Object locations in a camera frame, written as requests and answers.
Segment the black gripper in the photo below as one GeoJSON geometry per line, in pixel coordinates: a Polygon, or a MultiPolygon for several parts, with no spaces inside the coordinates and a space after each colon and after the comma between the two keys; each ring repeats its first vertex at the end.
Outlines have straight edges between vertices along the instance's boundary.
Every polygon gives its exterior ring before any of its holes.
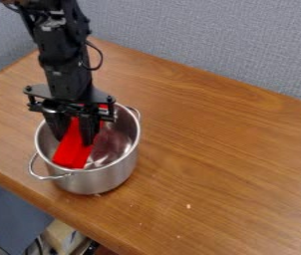
{"type": "Polygon", "coordinates": [[[47,64],[41,68],[47,83],[29,85],[22,90],[29,111],[43,115],[56,140],[63,139],[71,118],[79,118],[83,146],[88,146],[101,121],[115,120],[116,99],[92,85],[91,71],[80,63],[47,64]]]}

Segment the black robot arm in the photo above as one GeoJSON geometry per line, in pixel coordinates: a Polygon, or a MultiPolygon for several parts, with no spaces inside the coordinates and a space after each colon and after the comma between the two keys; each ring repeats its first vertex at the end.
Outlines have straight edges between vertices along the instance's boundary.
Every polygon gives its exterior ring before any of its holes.
{"type": "Polygon", "coordinates": [[[115,119],[116,99],[93,86],[92,72],[99,68],[89,62],[89,19],[77,0],[0,0],[0,4],[21,17],[47,78],[45,84],[22,90],[28,108],[44,116],[56,139],[76,118],[81,143],[89,145],[100,122],[115,119]]]}

